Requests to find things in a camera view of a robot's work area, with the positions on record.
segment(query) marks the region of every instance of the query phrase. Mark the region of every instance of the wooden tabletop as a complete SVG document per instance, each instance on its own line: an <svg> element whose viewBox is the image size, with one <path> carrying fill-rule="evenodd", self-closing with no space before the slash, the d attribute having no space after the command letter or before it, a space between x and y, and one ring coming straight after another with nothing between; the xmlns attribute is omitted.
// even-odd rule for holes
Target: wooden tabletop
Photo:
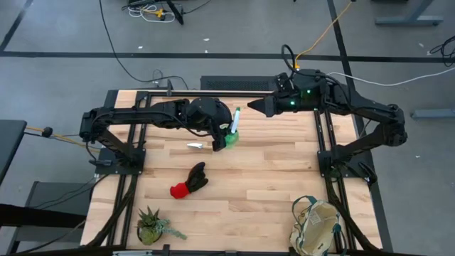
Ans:
<svg viewBox="0 0 455 256"><path fill-rule="evenodd" d="M133 106L135 95L134 90L120 90L115 107ZM177 99L153 97L152 104ZM304 195L327 200L316 158L319 145L313 112L266 118L247 107L254 98L220 100L232 113L236 107L242 109L240 140L234 149L213 152L211 137L195 137L184 129L147 127L146 161L136 189L128 248L160 250L170 244L172 250L286 252L294 223L292 202ZM351 116L332 115L332 119L339 144L356 139ZM129 125L111 126L109 130L125 142ZM191 142L203 143L204 149L189 149L186 145ZM169 194L170 187L184 182L191 168L201 161L206 163L208 184L184 199L174 199ZM91 241L110 217L118 180L118 176L111 175L95 187L81 245ZM360 178L344 181L351 216L371 243L381 247L368 185ZM299 203L298 209L307 204ZM139 209L147 206L152 210L159 208L159 217L168 218L171 226L188 239L163 235L152 246L142 245L136 226ZM117 225L117 244L122 223L123 215Z"/></svg>

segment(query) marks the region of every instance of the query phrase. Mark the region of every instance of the canvas bag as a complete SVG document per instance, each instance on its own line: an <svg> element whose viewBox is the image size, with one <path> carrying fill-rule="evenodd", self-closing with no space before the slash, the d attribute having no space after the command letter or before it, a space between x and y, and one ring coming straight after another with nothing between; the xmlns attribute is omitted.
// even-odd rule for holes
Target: canvas bag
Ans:
<svg viewBox="0 0 455 256"><path fill-rule="evenodd" d="M302 199L307 198L310 206L303 210L299 216L294 212L295 205ZM313 196L302 196L292 203L292 215L296 222L291 232L291 245L299 255L322 256L326 255L331 246L334 233L341 232L338 223L340 213L335 206L322 200L316 200ZM346 241L343 236L346 253Z"/></svg>

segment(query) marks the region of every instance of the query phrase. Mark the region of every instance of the gray floor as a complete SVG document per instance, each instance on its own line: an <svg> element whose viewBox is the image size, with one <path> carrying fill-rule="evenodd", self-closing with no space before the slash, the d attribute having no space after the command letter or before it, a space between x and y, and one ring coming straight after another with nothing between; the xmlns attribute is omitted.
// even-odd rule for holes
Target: gray floor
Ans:
<svg viewBox="0 0 455 256"><path fill-rule="evenodd" d="M0 1L0 38L25 1ZM177 23L146 23L121 12L123 0L104 1L105 17L118 52L128 53L278 53L283 43L307 49L331 22L326 1L213 0ZM182 2L187 9L202 0ZM427 51L453 35L455 4L435 1L428 13L444 15L438 27L384 28L374 16L409 11L417 1L379 4L357 1L341 19L348 55L427 57ZM340 11L347 1L336 0ZM43 52L110 52L97 1L34 1L6 50ZM330 30L311 54L338 55ZM280 60L124 59L137 77L147 79L159 68L184 77L199 88L201 75L276 75L286 71ZM343 72L341 63L303 61L302 67ZM353 74L378 82L398 82L444 70L442 64L351 63ZM455 120L416 122L417 108L455 106L455 73L398 87L356 83L358 91L378 102L396 103L407 114L409 139L397 148L373 150L380 190L396 252L451 255L455 240ZM175 81L177 88L183 88ZM109 89L150 87L129 78L111 58L0 58L0 118L24 119L35 127L52 126L77 133L84 111L102 105ZM85 182L93 168L86 152L73 145L24 137L5 182L0 201L22 206L33 181ZM0 253L12 229L0 229Z"/></svg>

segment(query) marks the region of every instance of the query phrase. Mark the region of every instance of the succulent plant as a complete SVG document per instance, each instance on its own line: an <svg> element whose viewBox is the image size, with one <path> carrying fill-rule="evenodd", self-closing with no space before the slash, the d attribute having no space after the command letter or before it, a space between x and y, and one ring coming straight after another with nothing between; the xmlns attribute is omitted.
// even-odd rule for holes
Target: succulent plant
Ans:
<svg viewBox="0 0 455 256"><path fill-rule="evenodd" d="M141 228L139 237L142 239L144 245L153 244L160 238L162 233L171 234L184 240L186 239L186 235L169 227L171 221L167 219L160 220L158 218L159 209L155 213L152 213L150 207L147 206L147 213L144 213L140 209L139 211L139 217L141 219L138 220L137 227Z"/></svg>

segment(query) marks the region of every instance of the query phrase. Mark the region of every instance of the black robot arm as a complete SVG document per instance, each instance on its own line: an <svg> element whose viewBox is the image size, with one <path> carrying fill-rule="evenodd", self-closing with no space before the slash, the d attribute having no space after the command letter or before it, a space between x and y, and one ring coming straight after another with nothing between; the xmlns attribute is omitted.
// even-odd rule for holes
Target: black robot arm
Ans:
<svg viewBox="0 0 455 256"><path fill-rule="evenodd" d="M276 76L277 90L264 99L248 103L267 117L283 112L328 110L334 114L356 114L379 122L375 130L345 146L331 149L331 161L346 162L356 154L380 145L399 146L406 142L405 118L397 105L383 105L366 99L319 70L300 70L292 79Z"/></svg>
<svg viewBox="0 0 455 256"><path fill-rule="evenodd" d="M80 137L84 142L98 141L114 152L120 165L135 166L143 158L142 150L120 141L107 128L112 124L152 124L167 129L185 128L196 136L212 136L213 151L226 147L227 129L220 125L232 123L230 110L218 99L199 97L190 102L187 99L156 103L142 108L101 107L84 113L80 125ZM197 134L192 129L206 134ZM95 165L108 166L110 161L91 161Z"/></svg>

